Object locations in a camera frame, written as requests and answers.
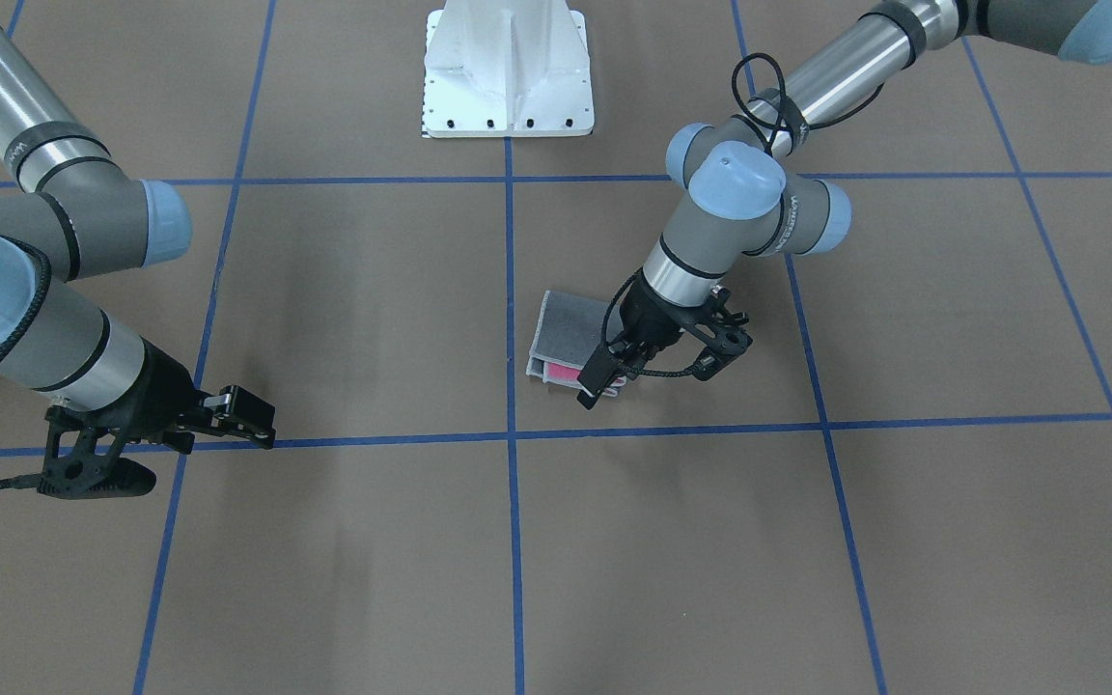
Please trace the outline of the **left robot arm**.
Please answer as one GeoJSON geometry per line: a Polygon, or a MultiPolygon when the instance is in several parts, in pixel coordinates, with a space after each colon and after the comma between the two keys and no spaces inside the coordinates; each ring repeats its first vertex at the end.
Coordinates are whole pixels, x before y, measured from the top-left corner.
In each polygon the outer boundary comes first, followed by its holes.
{"type": "Polygon", "coordinates": [[[1080,64],[1112,62],[1112,1],[878,1],[843,34],[791,71],[775,57],[742,57],[729,75],[736,113],[687,125],[666,151],[682,189],[644,264],[623,282],[579,374],[578,401],[593,408],[619,379],[665,377],[657,355],[693,336],[699,355],[676,377],[708,381],[745,353],[749,317],[729,309],[724,277],[741,257],[825,254],[847,237],[848,195],[790,173],[785,158],[821,130],[846,122],[892,76],[965,36],[1080,64]],[[768,64],[775,85],[753,95],[739,68],[768,64]]]}

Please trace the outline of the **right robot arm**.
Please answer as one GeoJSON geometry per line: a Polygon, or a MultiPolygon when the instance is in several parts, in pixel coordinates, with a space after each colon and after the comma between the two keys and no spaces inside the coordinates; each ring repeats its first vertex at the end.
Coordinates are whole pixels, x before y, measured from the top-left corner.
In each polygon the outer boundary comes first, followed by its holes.
{"type": "Polygon", "coordinates": [[[0,375],[52,401],[48,446],[67,431],[152,441],[193,436],[268,449],[274,405],[238,386],[203,393],[189,370],[71,282],[169,264],[189,250],[189,207],[171,183],[136,180],[44,83],[0,24],[0,375]]]}

